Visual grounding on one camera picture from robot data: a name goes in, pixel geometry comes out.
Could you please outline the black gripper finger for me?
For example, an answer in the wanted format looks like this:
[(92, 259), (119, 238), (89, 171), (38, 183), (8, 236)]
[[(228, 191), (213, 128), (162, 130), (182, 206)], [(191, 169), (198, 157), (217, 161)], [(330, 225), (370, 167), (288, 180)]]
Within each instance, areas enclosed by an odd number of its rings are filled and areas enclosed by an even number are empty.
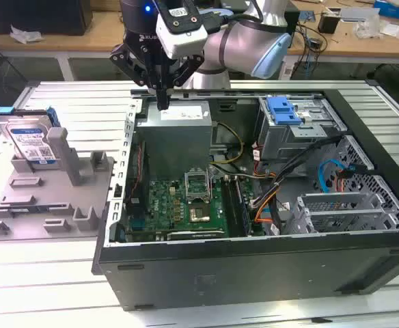
[(163, 61), (163, 110), (169, 107), (169, 90), (182, 86), (203, 62), (203, 55), (190, 55), (184, 61), (165, 58)]
[(115, 47), (110, 60), (138, 86), (146, 86), (154, 91), (158, 110), (163, 110), (163, 85), (161, 74), (147, 44), (139, 45), (139, 56), (131, 57), (132, 51), (126, 43)]

